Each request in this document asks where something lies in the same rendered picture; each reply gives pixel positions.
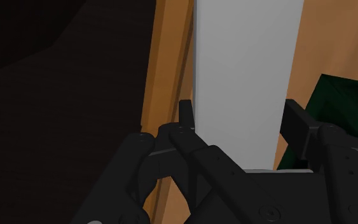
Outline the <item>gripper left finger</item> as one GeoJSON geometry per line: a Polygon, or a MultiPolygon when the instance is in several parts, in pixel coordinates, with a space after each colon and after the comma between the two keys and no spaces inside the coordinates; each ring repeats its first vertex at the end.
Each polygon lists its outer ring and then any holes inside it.
{"type": "Polygon", "coordinates": [[[181,100],[177,123],[160,126],[157,136],[129,134],[72,224],[151,224],[144,203],[166,177],[189,207],[184,224],[288,224],[283,206],[194,127],[191,101],[181,100]]]}

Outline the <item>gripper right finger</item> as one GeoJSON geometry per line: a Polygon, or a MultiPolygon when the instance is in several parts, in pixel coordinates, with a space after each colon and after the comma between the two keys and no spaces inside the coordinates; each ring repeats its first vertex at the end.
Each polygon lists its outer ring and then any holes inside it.
{"type": "Polygon", "coordinates": [[[293,99],[285,101],[280,134],[297,159],[323,173],[332,224],[358,224],[358,139],[318,122],[293,99]]]}

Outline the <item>dark green box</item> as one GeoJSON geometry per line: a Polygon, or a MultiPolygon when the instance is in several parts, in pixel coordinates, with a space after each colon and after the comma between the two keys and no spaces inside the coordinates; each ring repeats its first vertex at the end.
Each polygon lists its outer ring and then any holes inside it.
{"type": "Polygon", "coordinates": [[[318,162],[318,131],[333,124],[347,135],[338,140],[358,150],[358,81],[323,74],[310,100],[302,108],[295,100],[285,101],[280,133],[287,141],[279,169],[304,169],[318,162]]]}

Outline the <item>light grey rectangular block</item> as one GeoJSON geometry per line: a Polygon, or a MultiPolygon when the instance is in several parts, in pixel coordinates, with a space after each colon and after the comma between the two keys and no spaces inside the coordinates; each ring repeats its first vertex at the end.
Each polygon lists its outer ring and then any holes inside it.
{"type": "Polygon", "coordinates": [[[196,133],[271,169],[304,0],[195,0],[196,133]]]}

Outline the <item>orange wooden table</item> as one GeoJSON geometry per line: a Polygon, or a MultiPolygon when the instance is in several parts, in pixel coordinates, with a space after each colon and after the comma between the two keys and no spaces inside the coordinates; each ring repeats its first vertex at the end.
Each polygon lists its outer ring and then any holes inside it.
{"type": "MultiPolygon", "coordinates": [[[[141,125],[157,133],[194,96],[194,0],[156,0],[141,125]]],[[[305,106],[321,74],[358,80],[358,0],[305,0],[287,96],[305,106]]]]}

